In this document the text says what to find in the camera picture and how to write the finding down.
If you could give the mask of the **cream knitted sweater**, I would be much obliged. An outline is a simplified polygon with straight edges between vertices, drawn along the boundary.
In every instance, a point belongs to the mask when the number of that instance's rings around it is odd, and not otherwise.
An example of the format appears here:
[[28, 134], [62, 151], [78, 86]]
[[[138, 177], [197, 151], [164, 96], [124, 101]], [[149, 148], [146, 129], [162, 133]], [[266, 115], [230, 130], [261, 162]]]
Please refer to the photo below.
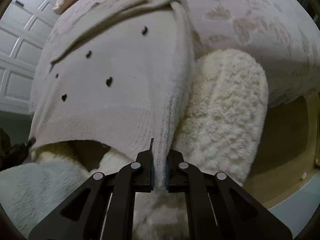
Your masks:
[[36, 147], [94, 140], [130, 159], [151, 148], [162, 187], [193, 65], [184, 0], [78, 0], [36, 67], [30, 135]]

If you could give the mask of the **pale green fuzzy garment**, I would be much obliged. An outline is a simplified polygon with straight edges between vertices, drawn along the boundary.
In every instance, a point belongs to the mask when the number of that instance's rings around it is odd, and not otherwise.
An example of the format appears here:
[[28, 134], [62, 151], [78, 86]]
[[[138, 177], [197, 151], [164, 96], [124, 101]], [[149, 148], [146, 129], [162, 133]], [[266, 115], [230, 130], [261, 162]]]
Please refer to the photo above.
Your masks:
[[28, 238], [31, 230], [88, 178], [84, 168], [66, 160], [15, 166], [1, 172], [1, 205]]

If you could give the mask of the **white fluffy fleece garment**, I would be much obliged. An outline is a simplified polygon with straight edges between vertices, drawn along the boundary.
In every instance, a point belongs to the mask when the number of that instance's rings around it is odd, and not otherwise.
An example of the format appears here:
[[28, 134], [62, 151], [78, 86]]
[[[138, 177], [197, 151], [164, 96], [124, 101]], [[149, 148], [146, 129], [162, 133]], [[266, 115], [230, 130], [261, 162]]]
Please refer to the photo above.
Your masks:
[[237, 49], [214, 51], [196, 61], [172, 148], [202, 172], [225, 172], [242, 185], [255, 160], [267, 105], [262, 66]]

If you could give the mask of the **floral white bedspread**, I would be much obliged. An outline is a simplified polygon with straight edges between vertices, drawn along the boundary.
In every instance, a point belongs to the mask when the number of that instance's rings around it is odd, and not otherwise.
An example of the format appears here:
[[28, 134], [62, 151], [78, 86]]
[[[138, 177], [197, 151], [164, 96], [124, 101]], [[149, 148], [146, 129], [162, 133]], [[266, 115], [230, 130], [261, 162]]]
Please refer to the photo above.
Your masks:
[[49, 73], [76, 46], [125, 20], [168, 9], [182, 14], [178, 31], [169, 32], [167, 20], [159, 19], [161, 31], [142, 42], [129, 32], [124, 40], [136, 41], [147, 60], [160, 46], [161, 37], [172, 37], [178, 54], [173, 72], [178, 92], [156, 87], [160, 57], [148, 70], [149, 98], [153, 108], [187, 93], [187, 56], [201, 57], [218, 49], [236, 48], [252, 55], [266, 72], [269, 103], [278, 105], [319, 90], [319, 30], [296, 0], [77, 0], [54, 25], [37, 66], [38, 75]]

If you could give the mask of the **white panelled wardrobe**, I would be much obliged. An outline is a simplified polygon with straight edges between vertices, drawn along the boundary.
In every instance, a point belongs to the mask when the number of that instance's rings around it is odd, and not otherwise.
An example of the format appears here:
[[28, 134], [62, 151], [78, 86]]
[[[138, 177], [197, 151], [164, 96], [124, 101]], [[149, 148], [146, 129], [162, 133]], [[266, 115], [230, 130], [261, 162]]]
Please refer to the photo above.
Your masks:
[[27, 115], [44, 44], [58, 19], [56, 0], [9, 0], [1, 16], [1, 111]]

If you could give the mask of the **wooden bed frame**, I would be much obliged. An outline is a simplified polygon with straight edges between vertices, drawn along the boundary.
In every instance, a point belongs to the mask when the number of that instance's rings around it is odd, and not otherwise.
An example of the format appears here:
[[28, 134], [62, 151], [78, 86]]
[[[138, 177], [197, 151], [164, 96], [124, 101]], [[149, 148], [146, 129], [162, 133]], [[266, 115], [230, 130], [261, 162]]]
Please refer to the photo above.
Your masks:
[[270, 108], [244, 189], [271, 208], [319, 170], [319, 93]]

